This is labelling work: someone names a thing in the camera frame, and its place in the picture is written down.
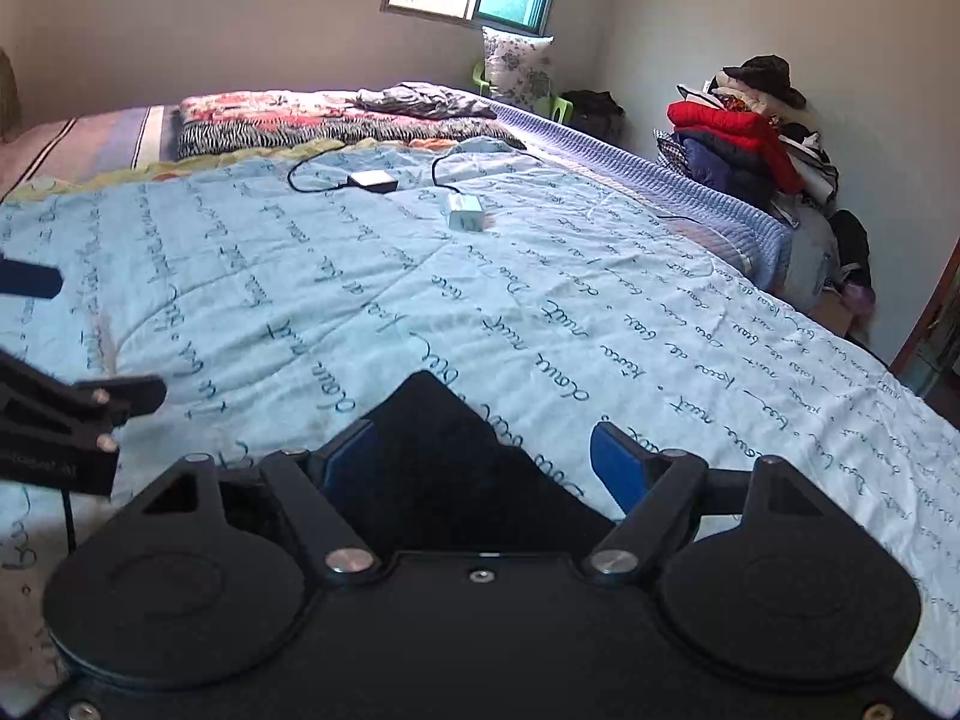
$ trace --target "green plastic chair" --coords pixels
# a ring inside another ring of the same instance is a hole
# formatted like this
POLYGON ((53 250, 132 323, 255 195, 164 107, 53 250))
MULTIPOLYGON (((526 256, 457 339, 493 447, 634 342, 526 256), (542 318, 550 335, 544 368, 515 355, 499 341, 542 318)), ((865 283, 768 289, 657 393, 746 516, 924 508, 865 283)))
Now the green plastic chair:
MULTIPOLYGON (((490 81, 484 78, 483 62, 477 62, 473 66, 473 83, 480 90, 480 97, 488 98, 490 96, 490 81)), ((570 103, 570 100, 558 97, 558 95, 551 95, 550 103, 550 118, 558 124, 570 124, 570 119, 573 119, 573 103, 570 103)))

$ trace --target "white box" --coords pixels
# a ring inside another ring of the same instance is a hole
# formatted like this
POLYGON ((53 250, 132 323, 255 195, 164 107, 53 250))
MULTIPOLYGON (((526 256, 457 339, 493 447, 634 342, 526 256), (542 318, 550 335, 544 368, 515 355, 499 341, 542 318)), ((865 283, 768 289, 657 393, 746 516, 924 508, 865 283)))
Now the white box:
POLYGON ((483 232, 484 213, 478 197, 452 191, 446 198, 446 210, 446 223, 451 230, 483 232))

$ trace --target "black hat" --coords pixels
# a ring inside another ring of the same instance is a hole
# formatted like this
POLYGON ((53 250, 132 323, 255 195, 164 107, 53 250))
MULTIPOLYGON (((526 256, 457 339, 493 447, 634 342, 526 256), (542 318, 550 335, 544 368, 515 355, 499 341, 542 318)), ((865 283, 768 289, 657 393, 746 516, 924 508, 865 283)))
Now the black hat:
POLYGON ((806 108, 806 98, 790 86, 790 65, 781 57, 755 56, 741 67, 724 68, 723 72, 752 89, 774 95, 791 108, 806 108))

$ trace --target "folded gray cloth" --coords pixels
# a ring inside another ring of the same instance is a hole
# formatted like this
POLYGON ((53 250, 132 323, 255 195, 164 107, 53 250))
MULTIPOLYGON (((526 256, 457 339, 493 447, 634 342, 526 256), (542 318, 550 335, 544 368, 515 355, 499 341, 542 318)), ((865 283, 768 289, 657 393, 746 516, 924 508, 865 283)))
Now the folded gray cloth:
POLYGON ((457 119, 467 116, 496 119, 493 108, 481 98, 459 89, 419 81, 404 81, 382 92, 361 89, 357 92, 357 105, 368 111, 415 116, 418 119, 457 119))

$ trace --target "wooden door frame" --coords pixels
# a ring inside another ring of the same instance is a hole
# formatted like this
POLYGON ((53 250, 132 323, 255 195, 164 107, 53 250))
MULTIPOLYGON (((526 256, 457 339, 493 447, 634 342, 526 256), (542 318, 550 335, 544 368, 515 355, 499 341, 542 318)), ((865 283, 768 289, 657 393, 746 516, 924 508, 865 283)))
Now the wooden door frame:
POLYGON ((947 269, 944 270, 939 282, 937 282, 937 288, 933 290, 933 296, 930 298, 930 302, 926 305, 926 308, 923 309, 923 314, 920 314, 920 318, 917 319, 917 323, 913 327, 913 332, 910 333, 910 335, 907 337, 906 343, 904 343, 904 348, 901 348, 899 354, 896 356, 896 359, 890 365, 890 372, 893 373, 894 376, 899 376, 902 372, 904 372, 910 357, 917 350, 917 346, 920 345, 920 341, 923 341, 923 336, 926 335, 926 332, 930 327, 930 323, 933 322, 933 319, 935 319, 937 316, 937 312, 940 310, 940 307, 944 302, 944 298, 947 297, 947 292, 949 292, 950 285, 953 283, 953 278, 956 276, 959 269, 960 240, 957 241, 956 246, 953 248, 953 253, 950 255, 950 259, 947 262, 947 269))

